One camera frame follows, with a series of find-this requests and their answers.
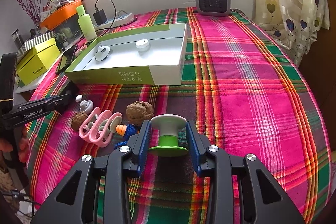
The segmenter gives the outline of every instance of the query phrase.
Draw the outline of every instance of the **green plastic base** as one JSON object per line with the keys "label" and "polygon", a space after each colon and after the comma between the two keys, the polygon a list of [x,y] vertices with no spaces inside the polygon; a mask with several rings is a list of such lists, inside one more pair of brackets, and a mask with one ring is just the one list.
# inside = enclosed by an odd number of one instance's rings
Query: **green plastic base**
{"label": "green plastic base", "polygon": [[179,157],[187,155],[188,149],[181,146],[154,146],[148,152],[159,157]]}
{"label": "green plastic base", "polygon": [[179,138],[171,135],[160,136],[157,146],[179,146]]}

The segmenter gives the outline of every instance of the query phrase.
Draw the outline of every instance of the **striped box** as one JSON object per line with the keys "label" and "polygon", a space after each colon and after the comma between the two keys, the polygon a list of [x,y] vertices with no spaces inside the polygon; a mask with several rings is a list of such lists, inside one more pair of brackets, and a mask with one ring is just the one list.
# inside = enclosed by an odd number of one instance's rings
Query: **striped box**
{"label": "striped box", "polygon": [[48,32],[25,42],[16,54],[16,63],[19,63],[26,53],[36,45],[56,37],[55,32]]}

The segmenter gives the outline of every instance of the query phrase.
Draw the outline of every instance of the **walnut shell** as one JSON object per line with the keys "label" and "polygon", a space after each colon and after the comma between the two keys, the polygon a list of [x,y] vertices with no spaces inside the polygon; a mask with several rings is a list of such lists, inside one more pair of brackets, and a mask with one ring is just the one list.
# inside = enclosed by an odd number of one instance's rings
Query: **walnut shell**
{"label": "walnut shell", "polygon": [[76,112],[72,117],[71,128],[74,131],[78,131],[82,123],[87,119],[87,114],[85,112]]}
{"label": "walnut shell", "polygon": [[153,107],[150,103],[136,101],[127,106],[126,116],[132,124],[140,127],[144,120],[153,118]]}

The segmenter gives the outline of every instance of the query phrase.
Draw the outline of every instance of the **white toy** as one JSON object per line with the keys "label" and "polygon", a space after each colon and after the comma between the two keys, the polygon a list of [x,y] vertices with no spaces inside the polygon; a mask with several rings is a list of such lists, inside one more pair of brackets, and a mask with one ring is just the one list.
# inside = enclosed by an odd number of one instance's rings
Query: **white toy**
{"label": "white toy", "polygon": [[173,114],[163,114],[151,119],[153,129],[159,130],[159,144],[148,149],[161,157],[177,157],[188,153],[188,149],[179,146],[179,131],[187,125],[187,120]]}
{"label": "white toy", "polygon": [[145,52],[148,51],[151,47],[151,45],[149,44],[148,39],[141,39],[138,42],[136,42],[135,44],[138,52]]}
{"label": "white toy", "polygon": [[[82,98],[83,98],[82,95],[78,95],[76,97],[76,102],[80,102]],[[90,115],[90,113],[93,110],[93,102],[91,100],[88,101],[82,100],[79,106],[80,106],[79,111],[85,112],[87,115]]]}
{"label": "white toy", "polygon": [[109,55],[109,53],[109,46],[99,46],[94,56],[97,61],[103,61],[105,58],[107,58],[107,55]]}

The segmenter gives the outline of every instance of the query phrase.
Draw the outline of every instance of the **metal screw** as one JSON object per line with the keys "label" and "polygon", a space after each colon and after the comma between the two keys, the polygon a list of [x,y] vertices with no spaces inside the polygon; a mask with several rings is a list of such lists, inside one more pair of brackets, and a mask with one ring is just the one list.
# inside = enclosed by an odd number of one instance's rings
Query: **metal screw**
{"label": "metal screw", "polygon": [[82,161],[89,161],[91,160],[91,156],[90,155],[84,155],[82,156]]}
{"label": "metal screw", "polygon": [[119,148],[119,151],[120,151],[121,153],[126,153],[126,152],[129,151],[129,147],[126,146],[126,145],[124,145],[124,146],[122,146],[122,147]]}
{"label": "metal screw", "polygon": [[217,151],[218,151],[218,146],[210,145],[208,149],[209,149],[209,151],[211,151],[211,152],[217,152]]}
{"label": "metal screw", "polygon": [[246,157],[248,160],[251,160],[251,161],[254,161],[257,158],[254,154],[248,154]]}

